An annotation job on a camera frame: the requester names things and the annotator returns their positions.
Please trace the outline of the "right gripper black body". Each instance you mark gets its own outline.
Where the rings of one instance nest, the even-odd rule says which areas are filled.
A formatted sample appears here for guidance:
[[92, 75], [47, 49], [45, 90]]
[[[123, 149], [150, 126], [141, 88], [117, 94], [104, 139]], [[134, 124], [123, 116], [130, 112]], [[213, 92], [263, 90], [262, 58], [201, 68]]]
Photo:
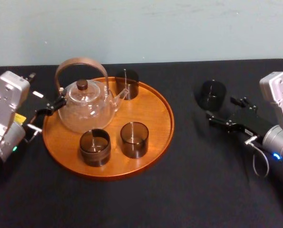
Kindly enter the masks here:
[[229, 132], [240, 132], [257, 136], [256, 142], [262, 143], [266, 134], [275, 124], [258, 116], [252, 109], [239, 109], [226, 120]]

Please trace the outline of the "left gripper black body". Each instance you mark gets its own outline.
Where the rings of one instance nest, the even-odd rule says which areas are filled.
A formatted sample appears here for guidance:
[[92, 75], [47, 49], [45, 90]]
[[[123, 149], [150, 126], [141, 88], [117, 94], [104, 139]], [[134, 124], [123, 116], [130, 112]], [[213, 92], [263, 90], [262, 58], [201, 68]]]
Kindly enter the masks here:
[[28, 124], [32, 124], [39, 116], [52, 115], [52, 102], [45, 96], [39, 97], [33, 92], [29, 92], [27, 99], [22, 103], [16, 114], [25, 117], [21, 126], [27, 128]]

